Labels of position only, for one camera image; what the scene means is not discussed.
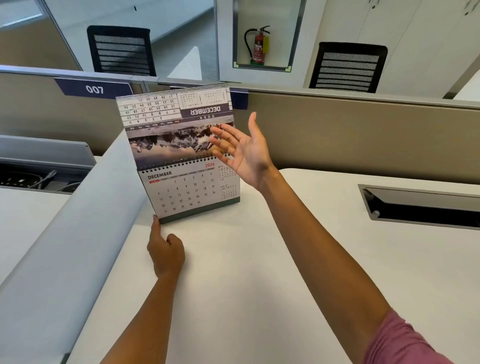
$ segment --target sleeve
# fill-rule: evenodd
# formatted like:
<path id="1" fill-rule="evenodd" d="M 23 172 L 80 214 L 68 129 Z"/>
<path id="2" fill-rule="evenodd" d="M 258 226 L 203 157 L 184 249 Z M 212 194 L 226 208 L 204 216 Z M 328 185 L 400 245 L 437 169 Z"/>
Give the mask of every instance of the sleeve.
<path id="1" fill-rule="evenodd" d="M 394 310 L 383 320 L 367 348 L 364 364 L 453 364 L 437 353 Z"/>

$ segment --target number sign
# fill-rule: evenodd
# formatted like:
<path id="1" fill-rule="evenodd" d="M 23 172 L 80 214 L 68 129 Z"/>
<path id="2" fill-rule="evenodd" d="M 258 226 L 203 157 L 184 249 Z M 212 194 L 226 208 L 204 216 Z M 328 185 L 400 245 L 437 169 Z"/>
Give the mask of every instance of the number sign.
<path id="1" fill-rule="evenodd" d="M 128 83 L 75 80 L 70 78 L 55 78 L 55 82 L 66 96 L 81 96 L 95 98 L 116 98 L 133 95 Z"/>

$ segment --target person's right arm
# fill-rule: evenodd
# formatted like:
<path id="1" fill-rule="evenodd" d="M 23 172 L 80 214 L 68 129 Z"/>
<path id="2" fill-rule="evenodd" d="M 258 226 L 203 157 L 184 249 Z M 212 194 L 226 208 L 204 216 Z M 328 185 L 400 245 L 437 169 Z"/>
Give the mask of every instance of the person's right arm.
<path id="1" fill-rule="evenodd" d="M 394 311 L 370 277 L 311 214 L 274 167 L 255 118 L 256 113 L 252 113 L 248 124 L 251 137 L 227 124 L 212 127 L 213 134 L 220 139 L 211 137 L 210 141 L 234 159 L 218 151 L 214 155 L 265 198 L 301 276 L 350 360 L 354 364 L 363 363 L 364 358 L 369 363 L 383 363 L 391 357 L 390 349 L 395 345 L 390 343 L 395 336 L 388 336 L 388 331 L 379 338 L 377 346 L 373 339 L 377 340 L 384 319 Z M 367 352 L 369 344 L 373 349 Z"/>

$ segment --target cabinet handle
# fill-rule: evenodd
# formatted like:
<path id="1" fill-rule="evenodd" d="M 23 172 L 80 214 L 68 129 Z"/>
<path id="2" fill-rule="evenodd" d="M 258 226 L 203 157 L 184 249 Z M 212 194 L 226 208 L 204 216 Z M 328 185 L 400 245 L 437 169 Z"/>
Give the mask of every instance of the cabinet handle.
<path id="1" fill-rule="evenodd" d="M 478 1 L 475 3 L 475 5 L 473 5 L 473 8 L 472 8 L 472 11 L 471 11 L 471 12 L 473 12 L 473 11 L 475 10 L 475 8 L 477 7 L 477 5 L 478 5 L 479 3 L 480 3 L 480 0 L 478 0 Z"/>

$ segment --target black mesh chair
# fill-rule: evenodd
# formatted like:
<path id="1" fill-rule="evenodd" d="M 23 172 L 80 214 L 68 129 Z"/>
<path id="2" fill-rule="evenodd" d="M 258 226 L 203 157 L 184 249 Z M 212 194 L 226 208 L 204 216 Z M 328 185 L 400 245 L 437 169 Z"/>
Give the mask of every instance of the black mesh chair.
<path id="1" fill-rule="evenodd" d="M 387 53 L 385 46 L 321 42 L 309 88 L 375 93 Z"/>
<path id="2" fill-rule="evenodd" d="M 150 29 L 91 25 L 87 35 L 95 72 L 156 76 Z"/>

